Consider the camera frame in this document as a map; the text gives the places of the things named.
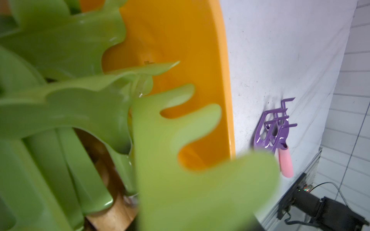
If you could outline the green rake wooden handle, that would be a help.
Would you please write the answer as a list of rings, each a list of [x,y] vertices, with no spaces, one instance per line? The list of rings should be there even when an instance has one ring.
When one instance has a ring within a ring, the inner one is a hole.
[[[59,130],[45,101],[29,92],[45,84],[28,62],[1,48],[1,230],[82,231]]]

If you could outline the green spade fork wooden handle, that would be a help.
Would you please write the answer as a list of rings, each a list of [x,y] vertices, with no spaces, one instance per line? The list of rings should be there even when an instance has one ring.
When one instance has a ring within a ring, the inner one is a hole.
[[[72,128],[56,131],[83,214],[95,214],[110,208],[114,199],[75,131]]]

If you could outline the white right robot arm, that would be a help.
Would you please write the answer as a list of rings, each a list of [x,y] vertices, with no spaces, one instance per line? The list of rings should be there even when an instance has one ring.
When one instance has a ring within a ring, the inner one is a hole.
[[[293,194],[293,206],[311,217],[310,222],[285,220],[287,225],[301,224],[320,228],[323,231],[361,231],[370,223],[348,206],[330,198],[322,199],[304,190]]]

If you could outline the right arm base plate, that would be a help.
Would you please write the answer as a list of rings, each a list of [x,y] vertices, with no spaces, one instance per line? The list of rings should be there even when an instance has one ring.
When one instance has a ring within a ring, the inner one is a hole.
[[[307,174],[302,173],[278,203],[277,218],[281,220],[294,201],[294,193],[306,185]]]

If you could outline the purple rake pink handle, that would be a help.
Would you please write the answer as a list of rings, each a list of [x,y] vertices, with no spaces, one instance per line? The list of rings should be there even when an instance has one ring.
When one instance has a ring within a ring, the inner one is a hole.
[[[286,98],[281,100],[281,107],[280,108],[287,108],[286,103],[287,102],[292,102],[295,99],[293,98]],[[278,160],[279,160],[279,165],[280,165],[280,170],[281,173],[284,177],[286,178],[292,178],[294,176],[294,170],[293,170],[293,163],[292,163],[292,158],[290,154],[290,149],[289,146],[287,145],[287,138],[289,135],[289,130],[290,128],[297,127],[298,124],[290,124],[289,118],[287,119],[287,125],[284,125],[282,127],[282,137],[280,138],[277,146],[277,152],[278,152]]]
[[[287,125],[287,108],[278,108],[264,111],[256,128],[253,147],[258,150],[266,150],[275,153],[278,142],[282,137],[282,127]]]

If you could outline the green fork tool wooden handle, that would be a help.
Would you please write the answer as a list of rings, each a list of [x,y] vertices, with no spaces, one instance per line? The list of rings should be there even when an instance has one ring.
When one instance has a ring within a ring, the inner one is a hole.
[[[122,43],[125,1],[104,1],[84,12],[80,1],[1,1],[1,46],[45,78],[68,80],[103,74],[102,58]]]

